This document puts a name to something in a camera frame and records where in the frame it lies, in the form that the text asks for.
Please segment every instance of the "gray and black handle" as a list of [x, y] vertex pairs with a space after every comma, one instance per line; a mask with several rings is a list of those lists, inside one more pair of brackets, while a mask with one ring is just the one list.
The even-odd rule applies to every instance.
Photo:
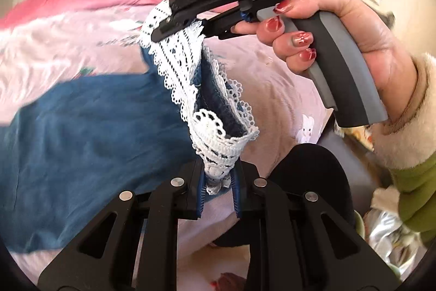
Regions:
[[[258, 20], [277, 16], [274, 7], [259, 10]], [[317, 51], [308, 69], [326, 108], [334, 109], [341, 127], [370, 125], [387, 119], [368, 66], [352, 36], [333, 13], [319, 11], [308, 19], [281, 16], [285, 32], [313, 33], [311, 47]]]

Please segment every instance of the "fingernail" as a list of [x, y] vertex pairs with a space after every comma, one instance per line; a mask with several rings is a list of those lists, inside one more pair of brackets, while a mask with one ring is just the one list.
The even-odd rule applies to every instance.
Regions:
[[287, 13], [288, 11], [290, 11], [293, 8], [293, 4], [291, 3], [291, 0], [284, 0], [281, 1], [279, 4], [277, 4], [274, 8], [274, 12], [279, 13], [279, 14], [283, 14], [283, 13]]
[[304, 62], [309, 62], [317, 56], [317, 51], [315, 49], [306, 49], [301, 51], [299, 56]]
[[294, 35], [291, 40], [295, 47], [303, 47], [310, 45], [313, 42], [313, 35], [311, 32], [301, 32]]
[[275, 16], [267, 21], [267, 30], [269, 32], [276, 32], [282, 27], [282, 21], [279, 16]]

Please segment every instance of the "leg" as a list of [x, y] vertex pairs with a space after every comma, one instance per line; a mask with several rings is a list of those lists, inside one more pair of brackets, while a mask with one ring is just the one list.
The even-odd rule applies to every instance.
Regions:
[[[355, 226], [352, 196], [347, 177], [336, 157], [327, 149], [311, 143], [292, 148], [274, 168], [269, 180], [284, 191], [302, 195], [319, 194], [350, 225]], [[220, 247], [250, 244], [254, 221], [239, 221], [214, 243]]]

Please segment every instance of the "metal pin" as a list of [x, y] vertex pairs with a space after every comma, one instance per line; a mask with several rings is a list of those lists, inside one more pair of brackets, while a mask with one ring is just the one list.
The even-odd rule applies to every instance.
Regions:
[[119, 194], [120, 200], [123, 201], [129, 201], [134, 195], [131, 191], [123, 191], [121, 194]]
[[304, 197], [306, 198], [306, 200], [311, 201], [311, 202], [315, 202], [318, 201], [318, 194], [313, 192], [313, 191], [308, 191]]
[[182, 186], [185, 183], [185, 181], [182, 178], [174, 178], [171, 180], [172, 186]]
[[267, 183], [268, 182], [264, 178], [257, 178], [254, 180], [254, 185], [258, 188], [264, 188], [265, 186], [267, 186]]

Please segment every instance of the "white lace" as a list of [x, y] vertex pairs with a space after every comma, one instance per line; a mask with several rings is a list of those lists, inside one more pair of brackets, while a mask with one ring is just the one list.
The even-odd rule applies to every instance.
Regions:
[[[228, 173], [248, 141], [256, 139], [259, 129], [255, 126], [251, 107], [240, 100], [242, 86], [227, 78], [225, 68], [203, 46], [204, 35], [201, 22], [193, 22], [186, 29], [167, 37], [159, 43], [151, 41], [151, 33], [159, 23], [171, 15], [168, 0], [164, 0], [149, 14], [142, 26], [140, 45], [150, 48], [159, 75], [165, 77], [165, 88], [171, 89], [171, 100], [180, 105], [180, 116], [187, 122], [196, 153], [203, 158], [204, 171], [208, 177], [207, 191], [216, 194], [221, 186], [228, 187]], [[209, 110], [196, 111], [198, 89], [192, 84], [195, 70], [201, 61], [201, 53], [210, 63], [213, 76], [222, 97], [228, 100], [235, 119], [245, 128], [241, 137], [229, 137], [222, 121]]]

